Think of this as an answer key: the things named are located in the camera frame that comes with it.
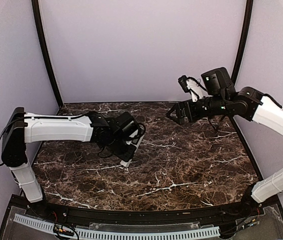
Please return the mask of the white remote control body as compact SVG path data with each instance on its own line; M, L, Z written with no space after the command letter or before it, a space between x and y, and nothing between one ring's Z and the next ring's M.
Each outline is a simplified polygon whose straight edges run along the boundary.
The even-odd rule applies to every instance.
M124 166L124 167L126 167L126 168L129 167L129 165L131 164L131 162L132 162L132 160L133 160L133 158L134 158L134 155L135 155L136 151L138 150L138 148L139 148L139 146L140 146L142 140L140 140L140 141L138 142L138 144L127 144L127 146L128 146L127 152L124 153L124 154L120 157L120 159L121 159L120 164L121 164L122 166Z

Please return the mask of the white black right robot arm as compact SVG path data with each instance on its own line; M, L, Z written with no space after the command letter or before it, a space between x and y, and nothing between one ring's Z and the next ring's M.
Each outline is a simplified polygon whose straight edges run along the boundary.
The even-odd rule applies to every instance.
M190 123L214 116L240 116L247 121L266 126L283 136L283 105L271 95L252 87L236 91L225 67L215 68L201 75L203 83L185 75L178 79L191 99L180 101L166 113L166 117L179 125L187 119ZM256 206L283 192L283 168L268 178L250 185L236 212L247 217Z

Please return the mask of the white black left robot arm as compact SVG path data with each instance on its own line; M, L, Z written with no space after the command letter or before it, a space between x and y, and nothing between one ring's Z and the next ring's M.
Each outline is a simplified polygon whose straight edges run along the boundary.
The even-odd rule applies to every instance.
M105 117L96 111L80 115L40 115L17 107L0 134L1 162L15 176L32 209L41 218L52 214L52 206L28 162L26 145L45 141L94 143L100 158L115 156L121 165L130 165L146 133L146 127L127 111Z

